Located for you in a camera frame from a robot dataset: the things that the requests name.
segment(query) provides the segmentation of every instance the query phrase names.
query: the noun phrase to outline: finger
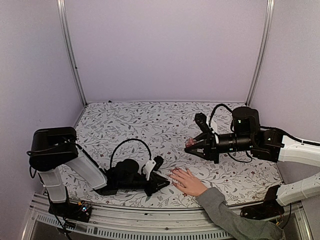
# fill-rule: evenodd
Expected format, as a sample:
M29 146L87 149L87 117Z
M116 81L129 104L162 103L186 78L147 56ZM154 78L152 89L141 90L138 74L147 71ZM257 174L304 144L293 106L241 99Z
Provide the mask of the finger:
M191 177L194 177L194 175L193 175L192 172L189 170L189 168L186 169L186 172L187 172Z
M183 170L180 169L180 168L178 168L178 171L179 171L181 174L185 175L186 177L190 177L189 174L188 174L186 171L183 171Z
M178 182L178 184L180 184L183 188L185 188L186 186L183 185L181 182Z
M180 184L175 183L174 186L179 189L181 192L185 193L186 188L184 188L183 186L181 186Z
M189 177L188 175L185 175L185 174L181 173L179 170L173 170L172 172L173 172L175 175L177 175L177 176L179 176L180 178L182 178L182 179L186 179L186 178Z
M171 174L170 178L172 178L174 180L177 180L179 183L182 183L183 185L186 185L186 181L183 178L179 177L179 176Z

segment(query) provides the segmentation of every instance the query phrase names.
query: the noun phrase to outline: wire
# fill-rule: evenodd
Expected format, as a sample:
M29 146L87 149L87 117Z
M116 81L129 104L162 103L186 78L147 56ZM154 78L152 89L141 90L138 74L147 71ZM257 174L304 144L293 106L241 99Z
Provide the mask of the wire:
M64 235L66 236L66 238L67 238L68 240L72 240L72 238L69 236L69 233L68 233L68 231L67 231L67 229L66 229L66 226L65 226L64 224L62 224L62 222L60 221L60 219L59 219L58 216L57 216L57 213L56 213L55 209L53 208L53 206L52 206L52 204L51 204L51 200L50 200L50 196L49 196L49 192L48 192L48 191L47 191L47 194L48 194L49 204L50 204L50 208L51 208L51 210L52 210L52 212L53 212L53 215L55 216L56 220L58 221L58 223L59 223L60 226L62 227L63 233L64 233Z
M292 204L290 203L290 212L289 212L289 216L288 219L286 220L285 224L283 225L282 229L284 229L287 224L289 223L290 217L291 217L291 211L292 211Z
M30 166L30 167L29 167L29 174L30 174L30 177L31 177L32 179L34 179L34 178L36 177L37 170L34 170L34 173L33 173L33 174L32 174L32 172L31 172L31 170L32 170L32 167Z
M239 163L244 163L244 164L248 164L248 163L251 163L252 160L253 160L253 157L249 155L249 153L247 151L245 151L245 154L250 158L249 161L241 161L241 160L237 160L235 159L233 156L231 156L231 154L229 152L227 152L228 156L232 159L232 160L235 160L236 162L239 162Z
M110 157L110 168L112 168L112 161L113 161L113 159L114 159L114 155L115 155L116 151L118 150L118 148L119 148L122 144L125 144L125 143L130 142L130 141L138 141L138 142L142 143L142 144L146 147L146 149L148 150L149 160L151 160L151 151L150 151L150 148L148 147L148 145L147 145L144 141L142 141L142 140L140 140L140 139L138 139L138 138L129 138L129 139L124 140L123 142L121 142L121 143L120 143L118 146L116 146L116 148L113 150L113 153L112 153L112 155L111 155L111 157Z
M271 127L271 126L260 126L262 129L270 129L270 130L277 130L279 132L281 132L283 135L286 135L287 137L291 138L292 140L295 140L299 143L302 143L302 144L308 144L308 145L313 145L313 146L317 146L317 147L320 147L320 143L319 142L313 142L313 141L304 141L302 139L299 139L295 136L292 136L290 135L289 133L287 133L286 131L280 129L280 128L277 128L277 127Z
M46 152L46 151L49 151L49 150L57 149L57 148L59 148L61 146L68 145L68 144L75 144L75 143L74 142L64 142L62 144L58 144L56 146L53 146L53 147L50 147L50 148L47 148L47 149L43 149L43 150L27 151L26 154L31 157L32 154L43 153L43 152Z
M216 105L216 106L213 108L213 110L212 110L212 112L211 112L211 115L210 115L209 128L211 128L212 118L214 117L215 112L216 112L216 110L217 110L219 107L224 107L224 108L226 108L230 113L232 113L232 110L231 110L230 107L228 107L227 105L225 105L225 104L223 104L223 103L220 103L220 104Z
M230 124L230 131L234 133L235 131L232 129L233 127L234 127L234 122L233 122L233 121L231 121L231 124Z
M284 221L284 215L283 215L281 212L279 212L279 215L280 215L279 220L277 220L277 217L275 218L275 220L276 220L276 225L277 225L277 226L279 226L280 224L282 224L283 221Z

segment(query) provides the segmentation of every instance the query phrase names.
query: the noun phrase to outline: human hand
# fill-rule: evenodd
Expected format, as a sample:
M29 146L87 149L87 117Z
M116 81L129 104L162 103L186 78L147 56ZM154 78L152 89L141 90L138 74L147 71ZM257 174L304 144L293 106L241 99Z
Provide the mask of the human hand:
M183 171L180 168L175 168L172 173L168 176L178 182L172 184L185 194L198 197L208 189L197 177L193 176L189 169Z

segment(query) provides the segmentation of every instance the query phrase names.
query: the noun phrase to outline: leaf pattern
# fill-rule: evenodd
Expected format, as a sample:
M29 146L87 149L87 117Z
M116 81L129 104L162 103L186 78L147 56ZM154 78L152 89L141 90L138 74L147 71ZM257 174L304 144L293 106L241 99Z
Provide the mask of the leaf pattern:
M218 188L228 205L257 202L264 199L267 189L280 184L281 177L274 163L254 159L250 163L233 161L220 155L219 164L184 152L185 142L201 133L194 122L196 113L209 115L217 103L207 102L110 102L91 103L76 127L77 140L102 168L109 168L110 156L123 140L138 138L148 144L152 157L162 156L158 174L174 167L188 167L207 187ZM228 103L231 109L242 106ZM230 131L232 117L224 108L216 111L214 120L220 134ZM235 158L247 161L245 153ZM140 169L149 159L140 142L127 142L114 155L113 166L124 159L133 159ZM194 197L186 196L174 186L167 186L148 197L143 190L119 190L116 195L95 193L77 173L66 165L60 167L63 182L71 199L95 203L146 208L197 208Z

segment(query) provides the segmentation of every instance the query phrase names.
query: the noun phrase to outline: lavender wall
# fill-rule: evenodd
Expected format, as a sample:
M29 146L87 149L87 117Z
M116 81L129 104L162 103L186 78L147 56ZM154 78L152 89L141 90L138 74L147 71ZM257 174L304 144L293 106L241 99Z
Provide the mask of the lavender wall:
M320 142L320 2L277 1L252 106L263 125ZM279 163L291 183L320 172L298 163ZM320 239L320 196L303 201L314 239Z
M38 180L26 151L39 128L73 125L82 106L54 0L0 0L0 239L17 240Z
M245 102L266 0L68 0L89 102Z

